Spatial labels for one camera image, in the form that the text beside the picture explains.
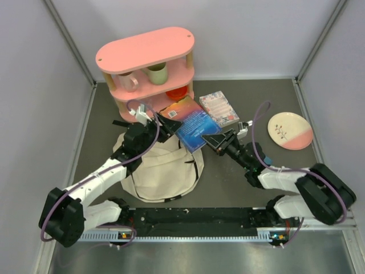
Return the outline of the blue orange book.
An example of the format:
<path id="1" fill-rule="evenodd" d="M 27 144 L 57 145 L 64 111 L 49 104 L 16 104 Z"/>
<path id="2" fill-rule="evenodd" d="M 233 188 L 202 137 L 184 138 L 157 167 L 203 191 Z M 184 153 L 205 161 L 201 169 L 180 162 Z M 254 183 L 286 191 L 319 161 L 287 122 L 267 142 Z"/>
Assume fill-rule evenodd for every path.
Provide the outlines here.
<path id="1" fill-rule="evenodd" d="M 201 135 L 221 132 L 221 127 L 189 95 L 159 113 L 168 119 L 182 122 L 176 135 L 191 153 L 206 144 Z"/>

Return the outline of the floral white book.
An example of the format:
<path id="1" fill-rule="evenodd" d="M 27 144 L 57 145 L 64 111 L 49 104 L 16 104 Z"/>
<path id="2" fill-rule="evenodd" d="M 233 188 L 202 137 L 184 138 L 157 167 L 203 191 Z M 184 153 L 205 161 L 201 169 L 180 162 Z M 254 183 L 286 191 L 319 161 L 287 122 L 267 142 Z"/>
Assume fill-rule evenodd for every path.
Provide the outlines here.
<path id="1" fill-rule="evenodd" d="M 221 128 L 229 126 L 240 120 L 226 96 L 222 91 L 216 91 L 199 97 L 202 108 Z"/>

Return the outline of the cream canvas backpack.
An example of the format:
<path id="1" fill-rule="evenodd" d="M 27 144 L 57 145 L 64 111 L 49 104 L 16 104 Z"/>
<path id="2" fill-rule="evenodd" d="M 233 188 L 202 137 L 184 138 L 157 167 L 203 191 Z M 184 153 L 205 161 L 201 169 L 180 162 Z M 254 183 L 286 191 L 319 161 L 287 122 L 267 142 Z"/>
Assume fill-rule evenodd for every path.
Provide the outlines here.
<path id="1" fill-rule="evenodd" d="M 157 123 L 157 133 L 161 126 Z M 126 129 L 131 123 L 114 120 L 117 126 Z M 112 157 L 127 162 L 127 175 L 121 181 L 124 191 L 146 203 L 169 202 L 179 199 L 194 190 L 204 169 L 200 149 L 191 153 L 172 135 L 166 142 L 156 142 L 138 156 L 128 155 L 122 150 L 122 133 L 113 147 Z"/>

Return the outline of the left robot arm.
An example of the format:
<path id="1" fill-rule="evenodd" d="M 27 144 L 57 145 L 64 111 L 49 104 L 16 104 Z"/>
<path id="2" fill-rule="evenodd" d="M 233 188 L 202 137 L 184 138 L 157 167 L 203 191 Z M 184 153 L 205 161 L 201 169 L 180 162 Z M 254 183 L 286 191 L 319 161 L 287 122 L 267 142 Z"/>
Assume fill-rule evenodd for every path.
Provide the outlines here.
<path id="1" fill-rule="evenodd" d="M 113 122 L 127 130 L 121 146 L 96 171 L 63 190 L 48 193 L 39 220 L 42 241 L 56 240 L 64 247 L 75 244 L 89 229 L 102 224 L 124 226 L 129 212 L 122 201 L 110 199 L 98 205 L 92 202 L 117 182 L 132 175 L 142 163 L 142 157 L 156 142 L 164 143 L 183 125 L 182 122 L 155 114 L 153 119 L 135 123 Z"/>

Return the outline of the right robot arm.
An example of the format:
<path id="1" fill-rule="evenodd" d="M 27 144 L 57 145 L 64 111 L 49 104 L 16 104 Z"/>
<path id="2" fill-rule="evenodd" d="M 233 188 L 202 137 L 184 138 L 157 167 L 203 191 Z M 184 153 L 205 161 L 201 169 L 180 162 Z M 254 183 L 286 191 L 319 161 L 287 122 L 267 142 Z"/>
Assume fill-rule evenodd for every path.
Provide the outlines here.
<path id="1" fill-rule="evenodd" d="M 227 154 L 243 167 L 251 186 L 292 193 L 268 204 L 271 208 L 266 211 L 266 219 L 271 225 L 281 225 L 292 217 L 313 217 L 334 225 L 345 219 L 347 210 L 356 202 L 354 191 L 323 163 L 299 169 L 274 167 L 259 143 L 241 144 L 234 130 L 202 138 L 217 155 Z"/>

